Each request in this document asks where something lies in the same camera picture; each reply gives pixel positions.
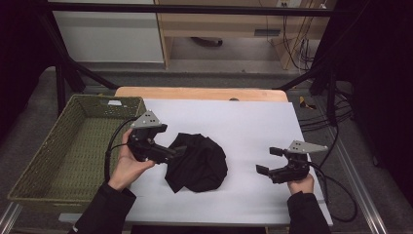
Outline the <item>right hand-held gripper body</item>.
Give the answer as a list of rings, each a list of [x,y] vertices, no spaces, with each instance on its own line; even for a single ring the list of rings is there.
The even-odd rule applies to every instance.
[[[279,169],[270,170],[269,178],[273,183],[284,183],[303,179],[310,171],[308,154],[327,150],[328,147],[326,145],[294,140],[283,150],[282,156],[286,158],[287,165]]]

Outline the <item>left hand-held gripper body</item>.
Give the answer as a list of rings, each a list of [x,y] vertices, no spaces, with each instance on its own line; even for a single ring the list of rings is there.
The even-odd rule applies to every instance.
[[[160,133],[156,133],[154,128],[162,124],[152,110],[147,110],[131,123],[132,132],[127,146],[137,161],[166,163],[175,156],[175,150],[155,142],[155,136]]]

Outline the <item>black cloth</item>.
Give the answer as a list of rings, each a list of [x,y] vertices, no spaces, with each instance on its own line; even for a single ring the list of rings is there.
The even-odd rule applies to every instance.
[[[201,134],[179,133],[169,146],[186,146],[185,153],[168,163],[165,180],[177,193],[183,187],[207,192],[221,186],[228,173],[226,154],[221,146]]]

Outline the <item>green woven basket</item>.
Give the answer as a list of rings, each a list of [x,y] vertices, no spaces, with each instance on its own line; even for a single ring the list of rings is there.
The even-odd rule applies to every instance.
[[[40,212],[82,212],[104,181],[113,133],[145,111],[141,97],[72,96],[8,199]]]

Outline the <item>person's right hand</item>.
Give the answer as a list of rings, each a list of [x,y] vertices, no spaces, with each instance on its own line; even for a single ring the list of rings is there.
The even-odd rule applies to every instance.
[[[314,192],[314,178],[311,175],[307,175],[305,178],[300,180],[290,181],[288,184],[288,189],[291,195],[296,193],[313,193]]]

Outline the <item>wooden table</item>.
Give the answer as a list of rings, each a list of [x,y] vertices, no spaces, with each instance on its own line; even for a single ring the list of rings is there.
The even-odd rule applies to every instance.
[[[116,97],[142,97],[160,99],[203,99],[288,102],[280,90],[222,89],[222,88],[171,88],[171,87],[121,87]]]

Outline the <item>yellow and black tool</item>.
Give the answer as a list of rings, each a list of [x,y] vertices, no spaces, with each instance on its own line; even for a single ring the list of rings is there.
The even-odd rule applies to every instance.
[[[299,105],[301,108],[317,109],[314,104],[308,104],[304,97],[299,97]]]

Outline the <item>black metal stand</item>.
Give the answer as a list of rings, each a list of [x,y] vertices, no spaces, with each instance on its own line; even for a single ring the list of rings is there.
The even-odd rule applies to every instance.
[[[288,91],[295,85],[314,78],[310,94],[317,96],[327,90],[326,116],[332,126],[337,125],[334,110],[337,66],[343,57],[345,48],[349,45],[355,19],[355,17],[331,17],[321,37],[316,58],[310,70],[279,87],[279,90]]]
[[[56,24],[52,23],[47,13],[37,13],[47,41],[47,52],[51,55],[56,69],[57,113],[60,114],[66,105],[65,84],[77,93],[86,89],[81,75],[85,75],[109,90],[117,90],[118,85],[104,79],[75,61],[68,53]]]

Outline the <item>dark object under desk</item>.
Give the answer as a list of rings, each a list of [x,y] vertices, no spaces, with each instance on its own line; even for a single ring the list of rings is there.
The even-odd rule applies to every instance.
[[[223,41],[221,39],[192,37],[192,40],[197,45],[203,47],[221,47],[223,45]]]

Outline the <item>white cabinet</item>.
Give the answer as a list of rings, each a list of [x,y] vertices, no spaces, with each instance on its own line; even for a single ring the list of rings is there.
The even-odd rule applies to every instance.
[[[69,55],[83,62],[164,61],[155,14],[54,12]]]

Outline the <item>black curtain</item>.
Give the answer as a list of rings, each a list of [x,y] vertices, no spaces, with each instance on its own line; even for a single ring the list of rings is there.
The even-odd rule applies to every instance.
[[[54,62],[31,0],[0,0],[0,142]]]
[[[352,84],[358,125],[413,208],[413,0],[337,0],[317,59]]]

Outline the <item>light wooden desk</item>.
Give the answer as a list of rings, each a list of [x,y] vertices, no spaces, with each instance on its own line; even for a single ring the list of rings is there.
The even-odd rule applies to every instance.
[[[338,0],[154,0],[157,5],[241,6],[333,10]],[[247,15],[159,14],[161,35],[172,37],[265,38],[275,47],[282,69],[301,65],[299,49],[306,40],[319,40],[328,18]],[[255,29],[280,29],[277,37],[255,37]]]

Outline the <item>grey box under desk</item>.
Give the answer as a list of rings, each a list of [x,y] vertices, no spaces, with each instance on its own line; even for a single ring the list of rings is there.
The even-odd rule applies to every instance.
[[[255,29],[254,36],[255,37],[277,37],[281,34],[280,29]]]

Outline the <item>black horizontal metal bar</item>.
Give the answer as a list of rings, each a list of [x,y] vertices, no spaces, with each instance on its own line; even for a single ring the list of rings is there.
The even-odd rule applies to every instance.
[[[53,11],[67,12],[251,15],[294,17],[332,17],[334,15],[333,11],[320,9],[258,8],[235,6],[103,4],[68,2],[50,2],[47,4],[47,6]]]

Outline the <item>aluminium rail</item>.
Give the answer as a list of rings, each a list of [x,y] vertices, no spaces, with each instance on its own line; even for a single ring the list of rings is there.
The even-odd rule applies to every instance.
[[[0,215],[0,234],[10,234],[19,215],[22,206],[18,203],[11,202],[5,212]]]
[[[324,161],[322,167],[330,170],[333,167],[332,162],[337,160],[340,165],[340,170],[343,172],[350,186],[349,190],[356,201],[358,214],[364,218],[369,228],[369,233],[389,234],[388,228],[373,202],[373,197],[368,191],[366,183],[362,180],[361,174],[352,161],[349,151],[340,138],[339,127],[327,125],[326,132],[331,138],[332,151]]]

